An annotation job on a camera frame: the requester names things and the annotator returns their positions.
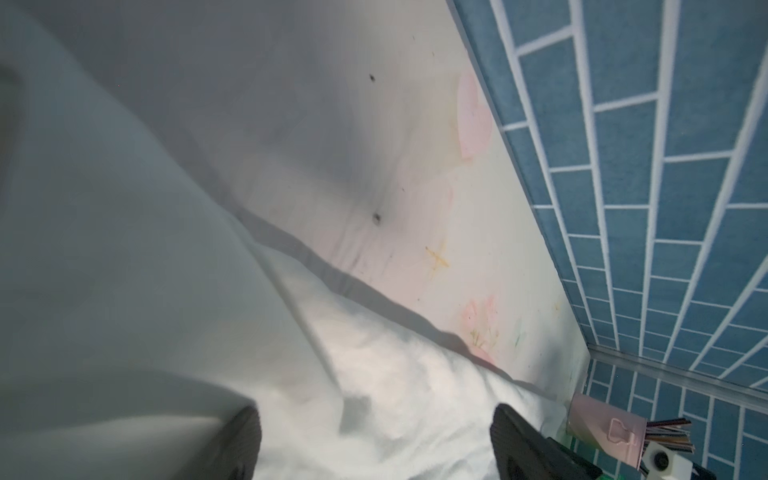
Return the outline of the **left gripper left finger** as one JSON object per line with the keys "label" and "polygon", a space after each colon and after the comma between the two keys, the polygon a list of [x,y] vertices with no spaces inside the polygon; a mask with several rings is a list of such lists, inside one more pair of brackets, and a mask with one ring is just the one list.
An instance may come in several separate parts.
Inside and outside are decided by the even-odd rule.
{"label": "left gripper left finger", "polygon": [[262,441],[260,416],[255,406],[240,410],[179,471],[184,480],[250,480]]}

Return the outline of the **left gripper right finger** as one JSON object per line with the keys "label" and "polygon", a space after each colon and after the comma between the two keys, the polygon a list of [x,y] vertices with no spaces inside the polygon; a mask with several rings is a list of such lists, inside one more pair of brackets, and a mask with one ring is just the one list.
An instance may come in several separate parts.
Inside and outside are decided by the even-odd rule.
{"label": "left gripper right finger", "polygon": [[489,432],[502,480],[588,480],[603,475],[596,465],[543,437],[510,405],[496,406]]}

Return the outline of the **white t shirt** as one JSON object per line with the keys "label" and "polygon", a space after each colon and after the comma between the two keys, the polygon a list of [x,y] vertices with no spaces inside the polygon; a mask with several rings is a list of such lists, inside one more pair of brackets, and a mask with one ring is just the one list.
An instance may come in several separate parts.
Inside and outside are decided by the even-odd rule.
{"label": "white t shirt", "polygon": [[1,5],[1,475],[180,479],[240,410],[252,479],[496,479],[498,404],[564,407],[255,242]]}

